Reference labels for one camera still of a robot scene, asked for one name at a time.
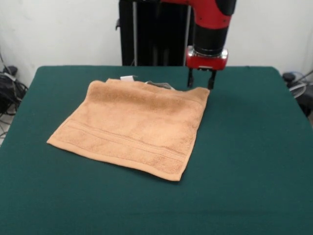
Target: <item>green table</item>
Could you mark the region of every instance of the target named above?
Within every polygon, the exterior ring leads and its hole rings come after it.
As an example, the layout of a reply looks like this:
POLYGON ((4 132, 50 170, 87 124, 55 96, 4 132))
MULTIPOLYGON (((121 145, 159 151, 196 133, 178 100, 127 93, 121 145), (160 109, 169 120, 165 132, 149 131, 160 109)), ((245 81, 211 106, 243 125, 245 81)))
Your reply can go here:
POLYGON ((186 89, 180 67, 38 69, 0 149, 1 235, 313 234, 313 131, 273 68, 218 73, 178 183, 45 143, 91 81, 130 74, 186 89))

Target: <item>orange towel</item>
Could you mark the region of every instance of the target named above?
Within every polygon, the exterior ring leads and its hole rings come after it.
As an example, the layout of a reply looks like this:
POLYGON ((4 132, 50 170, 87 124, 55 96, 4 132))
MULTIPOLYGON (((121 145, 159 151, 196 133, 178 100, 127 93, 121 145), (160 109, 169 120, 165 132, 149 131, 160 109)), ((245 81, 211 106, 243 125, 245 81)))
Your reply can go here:
POLYGON ((47 143, 179 181, 208 95, 205 88, 181 92, 142 82, 94 81, 84 102, 47 143))

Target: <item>towel tag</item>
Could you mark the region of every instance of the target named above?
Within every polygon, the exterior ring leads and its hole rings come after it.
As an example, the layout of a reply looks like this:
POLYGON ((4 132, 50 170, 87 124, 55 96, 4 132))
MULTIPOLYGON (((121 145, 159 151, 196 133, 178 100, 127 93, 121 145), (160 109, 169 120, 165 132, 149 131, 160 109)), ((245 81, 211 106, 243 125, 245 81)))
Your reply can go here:
POLYGON ((123 76, 123 77, 120 77, 121 81, 125 81, 125 82, 134 82, 134 78, 136 76, 134 75, 129 75, 129 76, 123 76))

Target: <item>metal pole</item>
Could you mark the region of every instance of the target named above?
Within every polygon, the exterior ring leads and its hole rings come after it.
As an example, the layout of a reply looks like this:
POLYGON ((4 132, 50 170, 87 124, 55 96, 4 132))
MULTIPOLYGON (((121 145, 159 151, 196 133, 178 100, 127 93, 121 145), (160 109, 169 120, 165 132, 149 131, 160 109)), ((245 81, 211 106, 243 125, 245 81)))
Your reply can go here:
POLYGON ((134 30, 134 65, 138 66, 138 41, 137 41, 137 2, 133 2, 133 30, 134 30))
POLYGON ((187 22, 186 22, 186 31, 185 31, 185 52, 184 52, 184 61, 183 61, 183 66, 186 65, 186 50, 188 47, 188 38, 189 38, 189 28, 190 28, 190 17, 191 17, 191 6, 188 6, 188 11, 187 11, 187 22))

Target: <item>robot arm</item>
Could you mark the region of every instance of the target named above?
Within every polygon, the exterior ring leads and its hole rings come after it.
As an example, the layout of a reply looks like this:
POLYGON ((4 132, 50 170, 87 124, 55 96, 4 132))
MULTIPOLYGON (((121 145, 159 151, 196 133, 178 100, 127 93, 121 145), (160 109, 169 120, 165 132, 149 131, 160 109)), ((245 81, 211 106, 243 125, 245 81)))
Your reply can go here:
POLYGON ((138 2, 167 2, 190 5, 195 14, 194 44, 188 47, 186 65, 188 86, 193 84, 193 69, 210 70, 208 88, 214 86, 216 72, 223 70, 228 59, 224 49, 231 16, 237 0, 132 0, 138 2))

